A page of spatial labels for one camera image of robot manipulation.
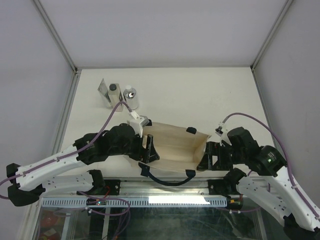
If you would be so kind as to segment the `cream canvas tote bag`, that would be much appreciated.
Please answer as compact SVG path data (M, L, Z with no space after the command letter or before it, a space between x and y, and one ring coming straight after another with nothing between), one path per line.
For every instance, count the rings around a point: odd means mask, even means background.
M196 176L197 165L211 137L209 134L197 131L194 127L179 127L158 122L153 122L152 126L143 128L143 147L146 147L147 135L153 135L153 144L160 159L151 163L136 161L129 156L125 159L132 167L140 168L141 176L170 187L184 185ZM186 179L180 182L163 181L152 174L152 168L166 172L185 173Z

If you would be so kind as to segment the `clear bottle with white cap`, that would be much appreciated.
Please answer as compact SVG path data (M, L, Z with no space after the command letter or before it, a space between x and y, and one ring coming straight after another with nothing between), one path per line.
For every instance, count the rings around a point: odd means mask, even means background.
M125 90L123 91L123 97L124 97L127 105L132 110L135 110L139 107L139 100L138 100L137 91L132 86L127 85L125 87Z

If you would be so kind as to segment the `square bottle with dark cap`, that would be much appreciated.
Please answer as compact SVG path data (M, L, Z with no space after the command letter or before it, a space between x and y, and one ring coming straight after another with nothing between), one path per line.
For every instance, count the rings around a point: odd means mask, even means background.
M118 83L111 83L109 85L109 98L111 101L112 107L115 109L116 105L123 101L122 91Z

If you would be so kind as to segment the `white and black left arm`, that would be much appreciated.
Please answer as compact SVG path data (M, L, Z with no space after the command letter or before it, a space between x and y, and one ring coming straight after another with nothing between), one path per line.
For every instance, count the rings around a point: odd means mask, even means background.
M105 180L102 172L91 169L79 175L63 173L94 163L104 162L110 156L128 156L144 164L159 160L152 135L143 137L127 123L101 133L88 133L65 150L39 162L21 166L7 165L8 199L16 207L37 202L44 194L53 192L84 192L97 195L103 192Z

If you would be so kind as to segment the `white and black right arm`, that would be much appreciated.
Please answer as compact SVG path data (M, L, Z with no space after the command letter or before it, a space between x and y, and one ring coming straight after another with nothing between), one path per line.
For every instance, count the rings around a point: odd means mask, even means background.
M199 171L228 171L211 187L215 193L230 198L232 194L248 197L283 226L291 240L320 238L320 209L304 190L293 184L289 164L281 153L270 145L260 146L243 127L230 131L217 129L220 142L208 141ZM236 164L244 164L273 187L278 195L259 187Z

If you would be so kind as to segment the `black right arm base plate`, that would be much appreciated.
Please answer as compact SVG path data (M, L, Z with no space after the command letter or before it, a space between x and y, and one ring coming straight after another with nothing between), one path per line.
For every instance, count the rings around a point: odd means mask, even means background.
M231 187L229 183L223 179L209 179L207 184L209 195L221 195L229 198L230 195L239 194L234 188Z

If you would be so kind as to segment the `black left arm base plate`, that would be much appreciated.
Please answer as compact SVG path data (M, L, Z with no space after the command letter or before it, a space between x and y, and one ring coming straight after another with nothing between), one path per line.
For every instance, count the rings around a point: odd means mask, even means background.
M120 179L105 179L104 186L85 191L84 193L91 196L118 196L120 194L120 189Z

